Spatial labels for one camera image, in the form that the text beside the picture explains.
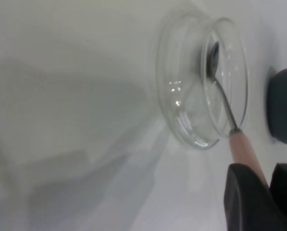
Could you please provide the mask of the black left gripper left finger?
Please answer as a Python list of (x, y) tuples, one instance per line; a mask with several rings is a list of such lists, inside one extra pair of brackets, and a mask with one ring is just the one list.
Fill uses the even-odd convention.
[(228, 231), (287, 230), (287, 218), (257, 174), (246, 165), (228, 167), (224, 208)]

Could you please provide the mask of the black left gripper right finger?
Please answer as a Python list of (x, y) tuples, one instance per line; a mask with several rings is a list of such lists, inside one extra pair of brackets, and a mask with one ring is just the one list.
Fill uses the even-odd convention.
[(273, 231), (287, 231), (287, 164), (278, 163), (269, 187)]

